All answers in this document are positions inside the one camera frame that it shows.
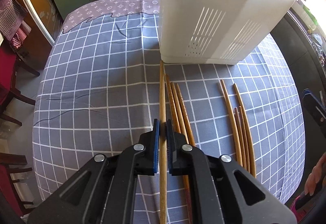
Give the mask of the person's right hand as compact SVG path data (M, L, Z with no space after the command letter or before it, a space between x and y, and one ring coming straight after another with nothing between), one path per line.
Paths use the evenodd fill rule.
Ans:
M325 177L322 177L323 166L325 165L325 153L318 160L317 164L313 167L312 172L309 174L304 185L304 194L312 196L316 189L317 183L323 180L323 187L325 187Z

